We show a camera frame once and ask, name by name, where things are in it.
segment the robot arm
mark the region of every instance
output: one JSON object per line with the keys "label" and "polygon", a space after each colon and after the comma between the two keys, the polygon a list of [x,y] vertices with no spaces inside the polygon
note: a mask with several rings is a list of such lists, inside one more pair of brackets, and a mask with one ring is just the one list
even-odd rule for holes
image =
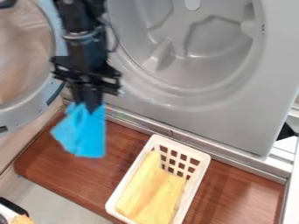
{"label": "robot arm", "polygon": [[[0,9],[17,0],[0,1]],[[71,88],[76,103],[85,102],[90,113],[102,104],[103,94],[118,95],[121,74],[108,63],[105,0],[53,0],[62,21],[68,55],[55,56],[54,77]]]}

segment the wooden shelf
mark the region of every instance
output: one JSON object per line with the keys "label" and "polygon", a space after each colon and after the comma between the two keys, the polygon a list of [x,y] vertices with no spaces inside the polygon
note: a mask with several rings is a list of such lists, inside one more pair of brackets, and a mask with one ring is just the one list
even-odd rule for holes
{"label": "wooden shelf", "polygon": [[[120,223],[106,213],[105,203],[150,137],[107,122],[105,158],[78,158],[49,134],[62,117],[58,115],[16,161],[16,172]],[[277,223],[283,192],[284,185],[212,161],[184,223]]]}

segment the blue cloth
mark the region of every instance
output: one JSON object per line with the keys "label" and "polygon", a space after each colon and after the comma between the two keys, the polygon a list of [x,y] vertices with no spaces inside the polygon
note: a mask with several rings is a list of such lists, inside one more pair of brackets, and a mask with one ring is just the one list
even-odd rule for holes
{"label": "blue cloth", "polygon": [[105,106],[92,114],[84,103],[66,109],[66,118],[51,131],[66,151],[77,157],[103,158],[106,154]]}

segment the laundry basket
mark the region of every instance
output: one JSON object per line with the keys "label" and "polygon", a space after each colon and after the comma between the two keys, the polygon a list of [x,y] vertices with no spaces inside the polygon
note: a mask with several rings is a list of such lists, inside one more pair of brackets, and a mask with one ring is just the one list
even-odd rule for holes
{"label": "laundry basket", "polygon": [[130,224],[134,223],[132,220],[118,213],[115,205],[151,151],[158,151],[160,153],[161,166],[164,170],[187,179],[182,198],[172,222],[175,224],[182,223],[205,175],[205,171],[210,164],[211,157],[204,152],[159,135],[152,136],[144,146],[136,161],[129,168],[121,183],[116,187],[106,203],[106,211],[121,221]]}

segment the washing machine door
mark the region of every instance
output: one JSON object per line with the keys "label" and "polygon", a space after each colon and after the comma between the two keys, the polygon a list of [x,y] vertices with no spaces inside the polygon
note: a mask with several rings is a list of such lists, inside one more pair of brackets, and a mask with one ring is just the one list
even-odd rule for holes
{"label": "washing machine door", "polygon": [[297,0],[109,0],[107,102],[265,156],[299,83]]}
{"label": "washing machine door", "polygon": [[56,13],[51,1],[19,0],[0,9],[0,137],[36,119],[62,88],[49,75],[49,58],[65,55],[66,48],[62,41],[55,45],[54,36],[59,35],[46,10]]}

